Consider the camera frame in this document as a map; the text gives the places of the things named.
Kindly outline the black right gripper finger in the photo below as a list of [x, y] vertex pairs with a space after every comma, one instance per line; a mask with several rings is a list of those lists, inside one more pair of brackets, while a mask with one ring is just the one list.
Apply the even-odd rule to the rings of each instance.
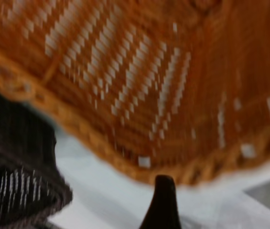
[[154, 194], [141, 229], [180, 229], [176, 188], [172, 177], [157, 175]]

